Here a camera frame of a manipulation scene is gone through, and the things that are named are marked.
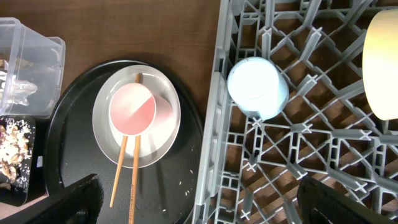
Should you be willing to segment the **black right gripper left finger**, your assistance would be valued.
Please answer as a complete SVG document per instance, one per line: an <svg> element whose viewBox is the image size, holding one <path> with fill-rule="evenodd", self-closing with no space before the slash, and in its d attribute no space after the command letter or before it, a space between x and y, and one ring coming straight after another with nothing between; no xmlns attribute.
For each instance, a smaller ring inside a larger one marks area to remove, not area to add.
<svg viewBox="0 0 398 224"><path fill-rule="evenodd" d="M97 174L90 174L61 191L21 210L1 224L64 224L97 222L104 192Z"/></svg>

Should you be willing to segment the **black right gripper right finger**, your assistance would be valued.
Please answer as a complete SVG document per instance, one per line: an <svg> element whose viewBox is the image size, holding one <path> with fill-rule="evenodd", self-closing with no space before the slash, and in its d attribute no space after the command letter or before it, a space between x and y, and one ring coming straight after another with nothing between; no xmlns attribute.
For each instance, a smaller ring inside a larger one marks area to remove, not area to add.
<svg viewBox="0 0 398 224"><path fill-rule="evenodd" d="M395 224L312 177L302 178L297 199L304 224Z"/></svg>

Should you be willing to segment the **grey round plate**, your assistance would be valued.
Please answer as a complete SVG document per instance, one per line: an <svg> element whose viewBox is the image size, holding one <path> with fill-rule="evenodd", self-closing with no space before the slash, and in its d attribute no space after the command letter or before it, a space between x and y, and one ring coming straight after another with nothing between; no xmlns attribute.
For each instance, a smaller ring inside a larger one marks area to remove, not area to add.
<svg viewBox="0 0 398 224"><path fill-rule="evenodd" d="M140 83L160 100L161 111L166 112L155 119L154 127L141 134L139 167L149 166L170 150L178 134L181 107L177 91L171 81L158 69L148 65L131 65L113 73L100 88L93 106L93 132L103 154L117 164L123 140L110 118L109 109L114 94L122 86L134 83L140 75Z"/></svg>

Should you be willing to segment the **food scraps and rice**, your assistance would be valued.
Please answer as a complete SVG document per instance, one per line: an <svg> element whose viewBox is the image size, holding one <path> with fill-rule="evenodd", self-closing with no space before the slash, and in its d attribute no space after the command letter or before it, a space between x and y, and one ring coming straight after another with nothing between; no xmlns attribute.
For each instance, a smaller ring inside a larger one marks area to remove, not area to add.
<svg viewBox="0 0 398 224"><path fill-rule="evenodd" d="M23 119L9 118L4 121L5 125L1 125L1 174L7 180L1 183L1 188L11 190L12 184L20 179L19 168L22 163L32 157L27 137L32 131L28 122Z"/></svg>

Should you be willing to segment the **pink plastic cup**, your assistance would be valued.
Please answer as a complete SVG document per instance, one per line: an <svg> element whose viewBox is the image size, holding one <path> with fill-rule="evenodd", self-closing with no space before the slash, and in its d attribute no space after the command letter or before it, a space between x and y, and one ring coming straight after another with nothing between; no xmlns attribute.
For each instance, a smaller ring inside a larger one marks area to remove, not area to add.
<svg viewBox="0 0 398 224"><path fill-rule="evenodd" d="M137 136L161 127L173 118L170 103L140 83L129 83L113 95L109 116L122 134Z"/></svg>

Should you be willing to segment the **white tissue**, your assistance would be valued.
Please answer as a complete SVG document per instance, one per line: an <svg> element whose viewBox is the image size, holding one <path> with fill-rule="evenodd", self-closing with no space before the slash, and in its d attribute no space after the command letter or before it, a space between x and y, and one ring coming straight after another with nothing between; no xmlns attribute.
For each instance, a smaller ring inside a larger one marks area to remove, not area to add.
<svg viewBox="0 0 398 224"><path fill-rule="evenodd" d="M37 90L38 87L34 83L26 80L17 80L16 75L13 75L11 79L11 89L9 97L5 102L5 107L8 108L11 105L29 106L27 97Z"/></svg>

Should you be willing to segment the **blue plastic cup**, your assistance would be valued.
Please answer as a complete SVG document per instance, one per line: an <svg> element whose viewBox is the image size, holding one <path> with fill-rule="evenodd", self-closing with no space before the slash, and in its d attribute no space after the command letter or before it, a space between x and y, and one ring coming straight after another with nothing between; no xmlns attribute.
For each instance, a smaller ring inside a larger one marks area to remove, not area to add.
<svg viewBox="0 0 398 224"><path fill-rule="evenodd" d="M285 78L273 63L261 57L240 60L227 79L228 93L248 117L263 121L277 116L289 99Z"/></svg>

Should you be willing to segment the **yellow bowl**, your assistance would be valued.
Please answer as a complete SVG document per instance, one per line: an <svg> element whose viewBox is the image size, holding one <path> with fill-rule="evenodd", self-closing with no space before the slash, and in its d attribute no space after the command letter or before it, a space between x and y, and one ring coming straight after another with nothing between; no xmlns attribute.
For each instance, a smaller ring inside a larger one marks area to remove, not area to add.
<svg viewBox="0 0 398 224"><path fill-rule="evenodd" d="M373 113L397 118L397 10L378 12L368 27L363 48L363 83Z"/></svg>

